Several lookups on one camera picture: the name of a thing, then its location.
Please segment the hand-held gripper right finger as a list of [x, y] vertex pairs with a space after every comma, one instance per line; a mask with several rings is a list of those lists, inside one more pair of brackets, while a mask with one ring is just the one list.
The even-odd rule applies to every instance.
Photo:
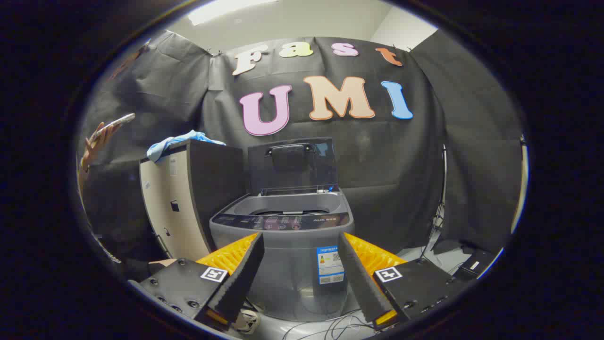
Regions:
[[405, 261], [347, 232], [338, 237], [338, 254], [365, 320], [377, 330], [423, 317], [470, 284], [429, 260]]

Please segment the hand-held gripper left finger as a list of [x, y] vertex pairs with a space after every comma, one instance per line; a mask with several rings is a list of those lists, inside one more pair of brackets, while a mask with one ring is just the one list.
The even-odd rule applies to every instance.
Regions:
[[264, 254], [263, 234], [255, 232], [200, 260], [178, 258], [128, 284], [184, 323], [226, 331], [239, 316]]

